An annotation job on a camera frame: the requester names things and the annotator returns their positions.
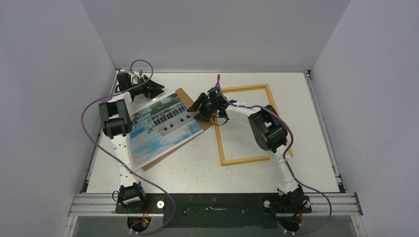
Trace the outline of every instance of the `photograph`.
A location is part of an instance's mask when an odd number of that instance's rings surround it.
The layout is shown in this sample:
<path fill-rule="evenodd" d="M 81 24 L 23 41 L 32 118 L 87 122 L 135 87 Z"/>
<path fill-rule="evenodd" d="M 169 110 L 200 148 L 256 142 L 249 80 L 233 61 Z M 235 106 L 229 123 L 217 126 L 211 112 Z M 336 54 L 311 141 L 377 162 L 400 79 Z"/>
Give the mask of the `photograph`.
<path fill-rule="evenodd" d="M 186 110 L 175 92 L 131 116 L 130 146 L 136 170 L 203 132 Z"/>

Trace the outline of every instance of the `screw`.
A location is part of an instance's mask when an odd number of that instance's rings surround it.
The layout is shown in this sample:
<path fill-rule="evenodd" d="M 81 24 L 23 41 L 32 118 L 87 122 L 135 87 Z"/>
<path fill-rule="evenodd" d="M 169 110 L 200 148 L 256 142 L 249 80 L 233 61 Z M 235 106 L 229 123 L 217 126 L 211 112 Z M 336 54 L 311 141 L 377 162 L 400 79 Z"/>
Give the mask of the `screw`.
<path fill-rule="evenodd" d="M 309 208 L 309 207 L 311 207 L 311 203 L 307 200 L 307 203 L 304 206 Z"/>
<path fill-rule="evenodd" d="M 271 205 L 271 202 L 269 200 L 266 200 L 266 201 L 263 202 L 263 206 L 265 208 L 269 208 L 270 205 Z"/>
<path fill-rule="evenodd" d="M 157 202 L 157 208 L 162 209 L 165 206 L 165 202 L 164 201 L 158 201 Z"/>

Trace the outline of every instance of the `gray wall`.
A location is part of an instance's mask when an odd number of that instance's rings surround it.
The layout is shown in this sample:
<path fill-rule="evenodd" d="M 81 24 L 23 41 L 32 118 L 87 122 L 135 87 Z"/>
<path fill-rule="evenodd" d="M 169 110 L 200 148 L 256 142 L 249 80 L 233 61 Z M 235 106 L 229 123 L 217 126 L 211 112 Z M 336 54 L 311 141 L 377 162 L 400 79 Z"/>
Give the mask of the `gray wall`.
<path fill-rule="evenodd" d="M 418 236 L 419 1 L 352 0 L 311 72 L 370 237 Z"/>
<path fill-rule="evenodd" d="M 350 0 L 81 2 L 117 67 L 266 71 L 311 69 Z"/>
<path fill-rule="evenodd" d="M 114 75 L 78 0 L 0 2 L 1 236 L 61 236 L 93 151 L 80 114 Z"/>

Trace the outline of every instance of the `robotic arm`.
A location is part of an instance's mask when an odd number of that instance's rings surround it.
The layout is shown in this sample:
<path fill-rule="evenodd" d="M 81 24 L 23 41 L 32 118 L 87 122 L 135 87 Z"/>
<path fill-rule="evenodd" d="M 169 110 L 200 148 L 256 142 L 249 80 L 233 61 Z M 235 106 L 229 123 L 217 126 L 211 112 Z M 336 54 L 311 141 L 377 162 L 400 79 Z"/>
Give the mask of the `robotic arm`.
<path fill-rule="evenodd" d="M 132 154 L 129 147 L 129 133 L 132 130 L 132 122 L 129 118 L 127 103 L 134 97 L 144 94 L 146 98 L 153 98 L 163 93 L 164 86 L 149 80 L 145 75 L 138 74 L 138 83 L 147 82 L 129 92 L 123 92 L 105 103 L 99 104 L 100 119 L 104 134 L 110 137 L 113 148 L 118 157 L 126 166 L 132 169 Z M 135 84 L 129 73 L 117 74 L 120 91 L 125 91 Z M 118 203 L 133 212 L 141 212 L 147 204 L 147 198 L 141 182 L 132 175 L 123 165 L 119 164 L 120 184 Z"/>
<path fill-rule="evenodd" d="M 188 112 L 199 112 L 194 118 L 207 121 L 213 114 L 224 119 L 235 119 L 251 126 L 256 143 L 266 151 L 273 162 L 276 173 L 277 191 L 279 197 L 272 197 L 271 201 L 265 200 L 263 205 L 270 208 L 271 212 L 299 213 L 311 212 L 308 196 L 304 195 L 301 185 L 294 179 L 290 169 L 282 158 L 287 145 L 288 131 L 281 121 L 265 110 L 260 108 L 247 108 L 237 101 L 230 100 L 230 105 L 221 96 L 219 87 L 213 87 L 208 94 L 201 93 Z M 277 114 L 271 105 L 265 108 Z M 289 231 L 297 231 L 299 223 L 282 219 L 282 226 Z"/>

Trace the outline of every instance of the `white table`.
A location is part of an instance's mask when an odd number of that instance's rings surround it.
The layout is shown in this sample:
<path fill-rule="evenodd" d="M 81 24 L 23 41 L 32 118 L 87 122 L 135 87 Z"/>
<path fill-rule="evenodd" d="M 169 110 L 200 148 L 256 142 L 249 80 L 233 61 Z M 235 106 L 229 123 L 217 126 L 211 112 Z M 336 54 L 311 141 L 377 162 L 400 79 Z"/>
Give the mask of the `white table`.
<path fill-rule="evenodd" d="M 216 78 L 217 73 L 155 73 L 153 76 L 154 81 L 166 87 L 166 93 L 182 87 L 193 100 L 213 87 Z M 222 73 L 220 81 L 221 87 L 262 83 L 269 84 L 280 115 L 294 134 L 294 157 L 290 165 L 295 175 L 304 184 L 323 192 L 339 192 L 303 73 Z M 138 96 L 128 109 L 140 108 L 147 102 L 143 96 Z M 100 145 L 113 152 L 108 137 L 101 135 Z M 169 193 L 276 192 L 275 174 L 269 160 L 220 165 L 213 127 L 149 170 L 139 170 L 138 174 Z M 141 183 L 146 193 L 161 193 Z M 119 186 L 117 162 L 101 150 L 96 151 L 87 193 L 112 193 Z"/>

